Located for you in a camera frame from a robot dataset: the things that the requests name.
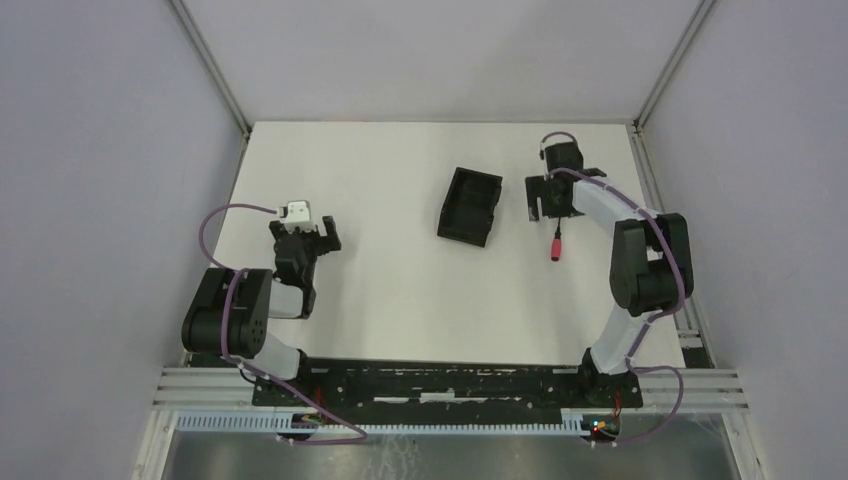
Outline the red handled screwdriver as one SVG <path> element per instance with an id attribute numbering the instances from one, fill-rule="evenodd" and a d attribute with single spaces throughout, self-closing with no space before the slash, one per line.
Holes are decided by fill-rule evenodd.
<path id="1" fill-rule="evenodd" d="M 558 262 L 562 257 L 562 218 L 559 217 L 556 222 L 556 229 L 551 243 L 550 258 L 553 262 Z"/>

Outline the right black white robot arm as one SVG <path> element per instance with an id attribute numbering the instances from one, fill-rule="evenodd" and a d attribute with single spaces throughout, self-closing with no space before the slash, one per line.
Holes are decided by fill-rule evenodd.
<path id="1" fill-rule="evenodd" d="M 602 170 L 585 167 L 572 135 L 558 143 L 544 137 L 539 157 L 544 174 L 525 180 L 530 221 L 586 216 L 612 240 L 615 305 L 577 370 L 580 400 L 602 408 L 635 377 L 632 360 L 653 324 L 681 309 L 693 292 L 688 224 L 680 214 L 641 206 Z"/>

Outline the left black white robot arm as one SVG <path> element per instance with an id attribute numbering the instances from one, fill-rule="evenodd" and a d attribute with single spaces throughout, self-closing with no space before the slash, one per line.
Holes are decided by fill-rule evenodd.
<path id="1" fill-rule="evenodd" d="M 342 248 L 334 218 L 324 216 L 322 222 L 324 232 L 272 221 L 272 269 L 248 269 L 241 276 L 228 268 L 207 269 L 181 328 L 187 352 L 218 356 L 261 378 L 278 378 L 276 394 L 295 408 L 314 394 L 313 379 L 299 371 L 306 354 L 272 336 L 268 324 L 312 314 L 318 258 Z"/>

